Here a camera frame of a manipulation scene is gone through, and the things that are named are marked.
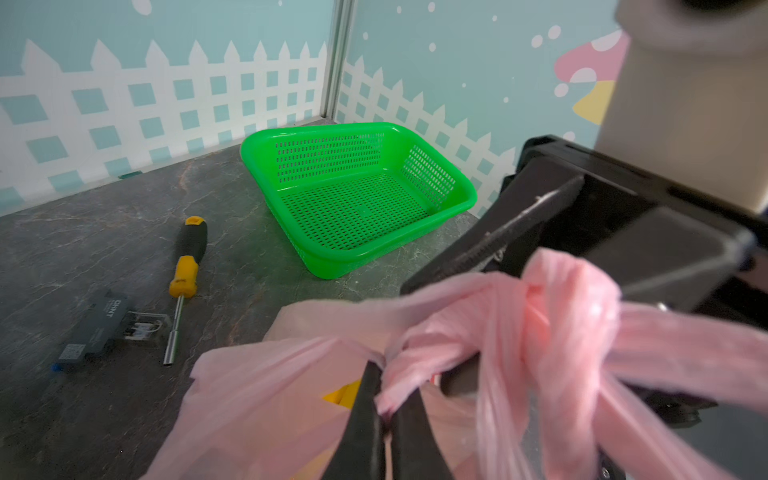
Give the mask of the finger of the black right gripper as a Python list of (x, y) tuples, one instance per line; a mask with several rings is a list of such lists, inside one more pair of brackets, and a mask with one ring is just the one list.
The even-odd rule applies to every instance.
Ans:
[(463, 363), (440, 375), (439, 387), (443, 395), (454, 398), (475, 398), (479, 390), (481, 355), (475, 354)]

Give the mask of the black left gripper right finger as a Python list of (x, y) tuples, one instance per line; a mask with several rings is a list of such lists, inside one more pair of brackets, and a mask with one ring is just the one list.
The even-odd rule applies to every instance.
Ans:
[(390, 422), (394, 480), (453, 480), (435, 441), (420, 391), (413, 391)]

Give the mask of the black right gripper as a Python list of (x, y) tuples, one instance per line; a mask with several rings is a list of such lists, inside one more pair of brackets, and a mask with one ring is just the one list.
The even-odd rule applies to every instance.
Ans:
[(568, 172), (536, 185), (515, 176), (461, 238), (406, 280), (402, 296), (467, 273), (508, 246), (518, 276), (539, 248), (583, 257), (625, 300), (767, 327), (767, 215), (548, 135), (526, 141), (535, 161)]

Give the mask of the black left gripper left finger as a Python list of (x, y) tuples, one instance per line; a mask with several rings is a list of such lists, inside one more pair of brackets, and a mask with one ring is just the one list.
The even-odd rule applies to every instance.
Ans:
[(380, 386), (381, 369), (369, 361), (345, 430), (322, 480), (384, 478), (384, 426), (374, 402)]

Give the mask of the yellow banana bunch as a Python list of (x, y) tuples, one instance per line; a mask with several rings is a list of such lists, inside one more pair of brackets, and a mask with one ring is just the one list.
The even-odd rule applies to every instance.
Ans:
[(332, 403), (347, 409), (352, 409), (354, 406), (355, 400), (357, 398), (360, 385), (361, 385), (360, 380), (349, 383), (339, 388), (338, 390), (325, 395), (323, 399), (329, 403)]

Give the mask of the pink plastic bag back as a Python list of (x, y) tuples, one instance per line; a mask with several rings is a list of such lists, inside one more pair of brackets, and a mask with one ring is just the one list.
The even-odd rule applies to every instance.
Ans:
[[(475, 354), (477, 396), (443, 395), (440, 375)], [(624, 301), (593, 264), (541, 249), (517, 278), (468, 273), (399, 298), (283, 307), (263, 341), (200, 357), (147, 477), (321, 478), (352, 410), (323, 397), (369, 361), (386, 479), (391, 418), (416, 389), (455, 479), (531, 478), (531, 408), (549, 479), (592, 479), (600, 454), (638, 479), (724, 479), (637, 389), (767, 409), (764, 331)]]

